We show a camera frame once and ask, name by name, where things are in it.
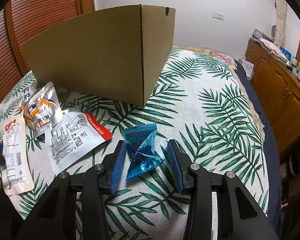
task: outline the barcode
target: barcode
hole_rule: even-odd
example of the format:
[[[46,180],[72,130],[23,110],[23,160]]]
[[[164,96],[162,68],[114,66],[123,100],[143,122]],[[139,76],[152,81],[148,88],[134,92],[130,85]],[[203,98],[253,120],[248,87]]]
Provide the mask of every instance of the barcode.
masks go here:
[[[79,118],[81,126],[88,126],[87,119],[85,118],[85,116],[83,114],[78,114],[77,117]]]
[[[17,152],[17,164],[21,165],[21,152]]]

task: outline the curtain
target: curtain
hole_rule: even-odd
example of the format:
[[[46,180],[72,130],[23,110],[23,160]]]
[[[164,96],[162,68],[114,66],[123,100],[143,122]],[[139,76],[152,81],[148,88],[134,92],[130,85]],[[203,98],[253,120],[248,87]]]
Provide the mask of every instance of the curtain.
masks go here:
[[[275,0],[277,6],[277,28],[275,31],[274,44],[280,48],[284,47],[286,39],[287,2]]]

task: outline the bed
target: bed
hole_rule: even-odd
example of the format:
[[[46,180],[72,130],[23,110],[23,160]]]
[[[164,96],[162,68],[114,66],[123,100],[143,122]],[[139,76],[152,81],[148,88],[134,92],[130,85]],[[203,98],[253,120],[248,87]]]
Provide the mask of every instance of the bed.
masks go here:
[[[222,54],[173,48],[145,108],[71,92],[62,108],[79,107],[81,111],[94,114],[113,133],[113,138],[110,143],[86,154],[67,171],[70,174],[85,172],[101,163],[104,155],[112,153],[122,139],[124,128],[155,122],[158,126],[156,154],[164,158],[167,140],[176,139],[180,150],[208,171],[221,174],[234,171],[274,228],[280,230],[281,183],[276,144],[258,98],[242,71],[239,63],[227,62]],[[18,113],[22,90],[34,80],[29,72],[0,104],[0,142],[2,122]],[[257,116],[264,125],[264,142]],[[55,177],[45,153],[44,140],[34,138],[28,127],[26,133],[35,188],[10,197],[23,218]],[[155,171],[126,182],[129,165],[130,160],[126,158],[119,189],[105,200],[112,238],[182,239],[189,199],[176,193],[169,164],[165,161]],[[217,239],[215,193],[212,199],[211,239]],[[82,239],[81,206],[80,202],[77,204],[76,232],[77,239]]]

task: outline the tablecloth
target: tablecloth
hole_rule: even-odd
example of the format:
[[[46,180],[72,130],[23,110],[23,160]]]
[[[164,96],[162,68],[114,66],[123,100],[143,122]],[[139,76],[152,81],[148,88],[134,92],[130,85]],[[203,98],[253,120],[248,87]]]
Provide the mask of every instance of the tablecloth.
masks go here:
[[[34,80],[29,72],[0,104],[0,142],[2,122],[18,113],[22,90]],[[266,213],[269,185],[260,134],[229,66],[219,58],[173,49],[144,108],[71,92],[62,108],[74,106],[94,114],[113,133],[113,138],[70,166],[67,169],[70,174],[85,172],[101,163],[123,138],[124,128],[155,122],[158,126],[155,154],[164,158],[167,141],[176,139],[180,150],[208,171],[235,172]],[[55,177],[44,140],[35,138],[28,127],[26,146],[35,187],[10,197],[23,218]],[[105,199],[112,238],[182,239],[189,198],[176,193],[167,161],[156,170],[126,182],[129,165],[127,157],[119,189]],[[217,239],[217,200],[215,193],[212,196],[211,239]],[[80,203],[78,207],[77,239],[82,239]]]

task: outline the blue package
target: blue package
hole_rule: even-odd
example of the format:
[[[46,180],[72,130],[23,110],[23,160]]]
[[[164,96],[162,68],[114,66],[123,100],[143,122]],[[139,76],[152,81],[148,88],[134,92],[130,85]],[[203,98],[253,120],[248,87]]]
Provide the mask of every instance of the blue package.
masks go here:
[[[284,49],[283,47],[280,47],[280,50],[286,56],[287,60],[290,61],[291,60],[291,53],[289,51],[287,51],[286,49]]]
[[[154,156],[154,142],[157,135],[155,123],[136,126],[124,130],[124,140],[131,160],[127,179],[133,179],[141,174],[154,170],[163,158]]]

